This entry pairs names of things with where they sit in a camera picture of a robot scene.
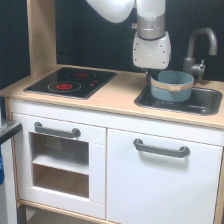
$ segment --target black stovetop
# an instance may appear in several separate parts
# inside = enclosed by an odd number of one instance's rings
[[[116,73],[113,72],[61,68],[24,89],[24,91],[87,99],[115,75]]]

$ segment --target oven window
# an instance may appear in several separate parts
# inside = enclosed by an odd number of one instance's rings
[[[89,144],[30,133],[34,186],[89,197]]]

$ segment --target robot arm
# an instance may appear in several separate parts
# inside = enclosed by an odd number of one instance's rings
[[[165,32],[166,0],[86,0],[110,22],[123,22],[136,4],[137,33],[133,44],[133,62],[146,69],[167,68],[171,46]]]
[[[121,23],[128,18],[135,0],[86,0],[104,19]]]

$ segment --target floor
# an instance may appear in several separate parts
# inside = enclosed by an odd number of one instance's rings
[[[35,214],[33,214],[32,210],[28,210],[27,219],[29,220],[28,224],[94,224],[92,222],[39,209]]]

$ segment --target sink basin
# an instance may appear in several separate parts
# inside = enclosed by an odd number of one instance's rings
[[[146,87],[135,100],[140,107],[170,110],[197,115],[214,115],[218,113],[222,93],[212,89],[192,88],[191,96],[181,103],[166,102],[151,95],[151,87]]]

